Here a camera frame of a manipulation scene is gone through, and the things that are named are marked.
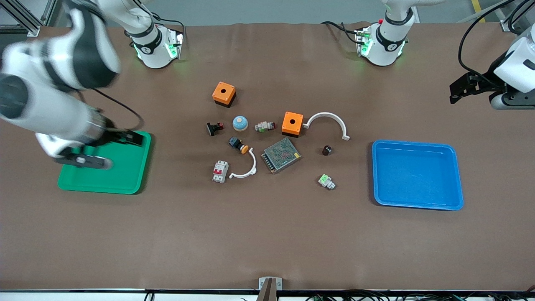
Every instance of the blue tray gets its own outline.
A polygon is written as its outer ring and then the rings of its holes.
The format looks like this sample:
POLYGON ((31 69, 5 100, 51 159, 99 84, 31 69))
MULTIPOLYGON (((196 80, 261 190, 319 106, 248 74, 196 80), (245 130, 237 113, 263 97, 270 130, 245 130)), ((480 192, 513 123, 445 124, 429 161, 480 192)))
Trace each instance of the blue tray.
POLYGON ((381 205, 460 210, 455 150, 445 144, 377 140, 372 146, 373 192, 381 205))

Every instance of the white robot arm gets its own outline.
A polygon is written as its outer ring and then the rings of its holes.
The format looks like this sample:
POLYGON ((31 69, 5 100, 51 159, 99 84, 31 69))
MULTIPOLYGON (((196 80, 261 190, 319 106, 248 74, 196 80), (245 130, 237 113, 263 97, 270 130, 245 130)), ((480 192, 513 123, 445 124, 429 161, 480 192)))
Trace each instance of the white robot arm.
POLYGON ((167 66, 180 56, 184 35, 155 24, 145 7, 150 0, 97 0, 105 16, 117 22, 134 42, 137 56, 147 67, 167 66))
POLYGON ((109 85, 120 64, 99 7, 89 0, 63 2, 72 21, 69 33, 5 50, 0 118, 36 132, 45 152, 62 164, 109 168, 106 158, 72 150, 111 141, 140 145, 142 136, 115 129, 96 109, 67 94, 109 85))
POLYGON ((446 0, 380 0, 385 19, 357 32, 357 52, 372 64, 388 66, 401 55, 407 33, 414 24, 413 6, 435 5, 446 0))
POLYGON ((468 95, 489 96, 496 110, 535 109, 535 25, 526 29, 511 47, 482 74, 468 72, 449 87, 450 103, 468 95))

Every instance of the green tray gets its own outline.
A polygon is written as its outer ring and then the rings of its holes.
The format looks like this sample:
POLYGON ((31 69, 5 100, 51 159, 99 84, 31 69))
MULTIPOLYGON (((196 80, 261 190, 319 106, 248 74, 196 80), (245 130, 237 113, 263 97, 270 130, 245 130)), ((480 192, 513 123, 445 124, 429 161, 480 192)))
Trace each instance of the green tray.
POLYGON ((137 133, 144 137, 141 147, 120 143, 108 143, 99 147, 85 147, 83 151, 87 155, 111 159, 113 162, 112 167, 102 170, 63 165, 58 178, 59 188, 72 191, 136 193, 143 181, 143 173, 152 140, 147 132, 137 133))

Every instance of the table surface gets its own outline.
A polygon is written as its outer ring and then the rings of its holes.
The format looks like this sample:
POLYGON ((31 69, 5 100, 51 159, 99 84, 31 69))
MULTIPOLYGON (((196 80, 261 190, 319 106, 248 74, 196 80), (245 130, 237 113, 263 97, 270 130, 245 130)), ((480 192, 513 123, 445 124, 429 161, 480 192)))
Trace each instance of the table surface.
MULTIPOLYGON (((465 72, 457 46, 467 26, 415 25, 389 67, 358 58, 324 25, 192 27, 182 60, 160 70, 144 67, 123 30, 110 28, 123 72, 105 91, 154 136, 146 186, 138 195, 62 191, 61 166, 34 134, 3 122, 0 288, 247 288, 275 275, 286 289, 526 289, 535 277, 535 112, 493 110, 487 95, 449 104, 449 84, 465 72), (229 109, 211 99, 219 81, 237 87, 229 109), (272 175, 259 160, 254 176, 212 182, 217 160, 229 172, 251 167, 227 145, 231 136, 257 159, 284 136, 227 128, 210 137, 206 122, 230 127, 244 115, 250 127, 280 124, 285 111, 338 114, 351 140, 322 118, 292 138, 303 156, 295 165, 272 175), (379 206, 378 139, 453 146, 462 210, 379 206), (323 173, 334 191, 317 184, 323 173)), ((464 59, 484 71, 511 40, 498 24, 480 24, 464 59)), ((85 96, 119 126, 135 124, 121 107, 85 96)))

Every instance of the orange cube with black base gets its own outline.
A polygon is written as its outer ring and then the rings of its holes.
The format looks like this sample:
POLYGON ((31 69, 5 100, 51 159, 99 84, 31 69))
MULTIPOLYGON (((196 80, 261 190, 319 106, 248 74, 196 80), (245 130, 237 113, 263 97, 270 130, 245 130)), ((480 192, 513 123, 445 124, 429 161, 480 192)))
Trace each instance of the orange cube with black base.
POLYGON ((282 134, 294 138, 298 138, 301 133, 301 126, 303 125, 303 115, 286 112, 284 114, 284 121, 282 122, 282 134))
POLYGON ((230 108, 236 98, 236 89, 234 86, 220 81, 215 91, 213 91, 212 98, 216 104, 230 108))

